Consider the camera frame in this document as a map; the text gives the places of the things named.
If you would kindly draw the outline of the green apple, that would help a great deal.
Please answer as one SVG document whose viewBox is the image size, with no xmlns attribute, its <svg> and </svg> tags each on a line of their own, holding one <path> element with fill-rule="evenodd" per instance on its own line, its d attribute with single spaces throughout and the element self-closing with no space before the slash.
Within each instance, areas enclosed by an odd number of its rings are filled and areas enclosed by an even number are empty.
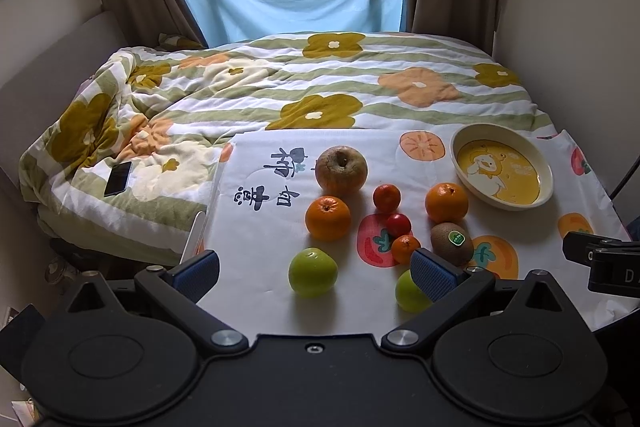
<svg viewBox="0 0 640 427">
<path fill-rule="evenodd" d="M 338 275 L 337 263 L 319 248 L 299 251 L 288 266 L 288 283 L 295 294 L 316 298 L 330 291 Z"/>
<path fill-rule="evenodd" d="M 412 314 L 421 313 L 432 305 L 432 300 L 413 282 L 409 270 L 398 277 L 395 286 L 395 299 L 400 309 Z"/>
</svg>

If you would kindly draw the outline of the brown kiwi with sticker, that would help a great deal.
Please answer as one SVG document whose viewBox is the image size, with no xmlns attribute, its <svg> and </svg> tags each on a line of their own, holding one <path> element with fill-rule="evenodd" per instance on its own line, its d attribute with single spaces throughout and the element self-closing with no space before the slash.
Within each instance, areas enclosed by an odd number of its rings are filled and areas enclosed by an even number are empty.
<svg viewBox="0 0 640 427">
<path fill-rule="evenodd" d="M 442 222 L 431 229 L 432 251 L 458 268 L 464 268 L 474 254 L 468 231 L 461 225 Z"/>
</svg>

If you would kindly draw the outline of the small mandarin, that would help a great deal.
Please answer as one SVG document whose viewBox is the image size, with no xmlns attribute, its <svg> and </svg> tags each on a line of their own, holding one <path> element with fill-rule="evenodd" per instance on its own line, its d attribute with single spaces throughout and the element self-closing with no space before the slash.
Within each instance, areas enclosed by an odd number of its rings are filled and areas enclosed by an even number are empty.
<svg viewBox="0 0 640 427">
<path fill-rule="evenodd" d="M 393 184 L 381 184 L 373 192 L 373 204 L 380 213 L 394 213 L 401 202 L 399 188 Z"/>
<path fill-rule="evenodd" d="M 410 234 L 405 234 L 394 239 L 390 252 L 398 265 L 408 265 L 413 251 L 421 247 L 419 239 Z"/>
</svg>

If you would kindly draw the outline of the red cherry tomato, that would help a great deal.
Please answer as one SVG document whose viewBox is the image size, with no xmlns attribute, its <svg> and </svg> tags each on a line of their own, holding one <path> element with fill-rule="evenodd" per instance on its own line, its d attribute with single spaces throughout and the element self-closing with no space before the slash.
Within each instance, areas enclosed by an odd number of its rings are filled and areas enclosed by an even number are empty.
<svg viewBox="0 0 640 427">
<path fill-rule="evenodd" d="M 412 230 L 411 221 L 400 212 L 394 212 L 386 218 L 385 228 L 390 236 L 397 237 L 409 235 Z"/>
</svg>

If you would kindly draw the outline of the large orange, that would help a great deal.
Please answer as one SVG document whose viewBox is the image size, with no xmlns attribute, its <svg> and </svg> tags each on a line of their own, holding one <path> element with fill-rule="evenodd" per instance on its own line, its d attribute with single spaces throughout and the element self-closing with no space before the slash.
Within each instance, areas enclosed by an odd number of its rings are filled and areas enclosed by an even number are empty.
<svg viewBox="0 0 640 427">
<path fill-rule="evenodd" d="M 435 223 L 463 220 L 469 211 L 469 205 L 465 189 L 455 183 L 436 184 L 425 196 L 427 216 Z"/>
<path fill-rule="evenodd" d="M 313 239 L 334 242 L 349 233 L 352 214 L 348 206 L 338 197 L 321 196 L 307 208 L 305 225 Z"/>
</svg>

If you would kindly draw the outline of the brownish russet apple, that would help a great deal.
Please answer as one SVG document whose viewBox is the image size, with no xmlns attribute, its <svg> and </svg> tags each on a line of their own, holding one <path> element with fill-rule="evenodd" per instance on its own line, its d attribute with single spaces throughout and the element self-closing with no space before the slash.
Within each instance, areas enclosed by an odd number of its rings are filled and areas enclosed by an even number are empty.
<svg viewBox="0 0 640 427">
<path fill-rule="evenodd" d="M 347 145 L 324 150 L 314 165 L 314 175 L 323 193 L 338 197 L 358 192 L 366 183 L 368 173 L 366 158 Z"/>
</svg>

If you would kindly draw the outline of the black smartphone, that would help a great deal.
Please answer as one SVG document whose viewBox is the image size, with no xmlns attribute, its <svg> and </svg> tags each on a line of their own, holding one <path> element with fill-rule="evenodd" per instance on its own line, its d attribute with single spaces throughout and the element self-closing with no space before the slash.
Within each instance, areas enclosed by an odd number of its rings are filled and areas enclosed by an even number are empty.
<svg viewBox="0 0 640 427">
<path fill-rule="evenodd" d="M 126 191 L 130 169 L 130 161 L 120 162 L 112 168 L 104 188 L 103 195 L 105 197 L 118 195 Z"/>
</svg>

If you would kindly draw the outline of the cream duck print bowl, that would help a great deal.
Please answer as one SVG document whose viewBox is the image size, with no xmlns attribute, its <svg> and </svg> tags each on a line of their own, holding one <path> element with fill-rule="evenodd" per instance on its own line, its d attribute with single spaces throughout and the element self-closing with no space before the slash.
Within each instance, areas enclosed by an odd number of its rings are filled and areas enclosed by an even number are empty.
<svg viewBox="0 0 640 427">
<path fill-rule="evenodd" d="M 547 204 L 552 169 L 532 141 L 498 124 L 468 124 L 450 139 L 457 176 L 477 198 L 506 211 Z"/>
</svg>

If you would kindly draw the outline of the floral striped quilt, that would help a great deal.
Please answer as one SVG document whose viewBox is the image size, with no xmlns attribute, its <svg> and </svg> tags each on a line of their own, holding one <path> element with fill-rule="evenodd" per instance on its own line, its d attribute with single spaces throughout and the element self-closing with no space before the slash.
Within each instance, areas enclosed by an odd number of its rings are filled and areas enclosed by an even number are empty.
<svg viewBox="0 0 640 427">
<path fill-rule="evenodd" d="M 26 148 L 18 187 L 51 235 L 172 265 L 237 134 L 472 122 L 533 136 L 553 128 L 515 72 L 453 38 L 324 32 L 216 49 L 134 46 L 112 54 Z M 123 161 L 126 191 L 105 197 Z"/>
</svg>

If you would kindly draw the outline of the white fruit print cloth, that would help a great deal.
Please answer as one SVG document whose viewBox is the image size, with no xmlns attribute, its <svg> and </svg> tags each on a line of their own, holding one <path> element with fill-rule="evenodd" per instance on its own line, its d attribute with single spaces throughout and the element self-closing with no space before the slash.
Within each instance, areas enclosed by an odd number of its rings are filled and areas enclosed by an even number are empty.
<svg viewBox="0 0 640 427">
<path fill-rule="evenodd" d="M 281 130 L 236 136 L 216 174 L 204 239 L 219 257 L 219 279 L 200 306 L 248 338 L 381 336 L 405 321 L 395 299 L 404 267 L 390 252 L 392 240 L 376 213 L 373 191 L 385 183 L 397 186 L 400 211 L 420 243 L 428 245 L 426 193 L 437 183 L 456 179 L 449 156 L 428 160 L 411 152 L 409 138 L 405 130 Z M 288 267 L 312 245 L 304 218 L 321 193 L 314 163 L 334 145 L 359 150 L 368 163 L 368 177 L 347 199 L 349 233 L 323 245 L 338 266 L 334 286 L 320 297 L 303 298 L 288 283 Z M 463 222 L 475 248 L 472 261 L 505 279 L 520 279 L 533 269 L 549 271 L 586 323 L 600 329 L 637 309 L 638 301 L 590 291 L 588 269 L 564 258 L 562 237 L 568 230 L 585 230 L 623 239 L 624 227 L 596 176 L 574 171 L 576 143 L 569 134 L 540 139 L 536 145 L 553 173 L 549 202 L 506 211 L 472 198 Z"/>
</svg>

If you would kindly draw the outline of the grey upholstered headboard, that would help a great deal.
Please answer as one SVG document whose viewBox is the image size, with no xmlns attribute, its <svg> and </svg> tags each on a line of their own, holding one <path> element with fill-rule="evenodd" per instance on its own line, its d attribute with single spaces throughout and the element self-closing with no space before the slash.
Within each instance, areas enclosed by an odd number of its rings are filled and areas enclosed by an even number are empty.
<svg viewBox="0 0 640 427">
<path fill-rule="evenodd" d="M 117 20 L 103 12 L 36 56 L 1 87 L 1 169 L 18 183 L 18 161 L 53 124 L 81 83 L 127 41 Z"/>
</svg>

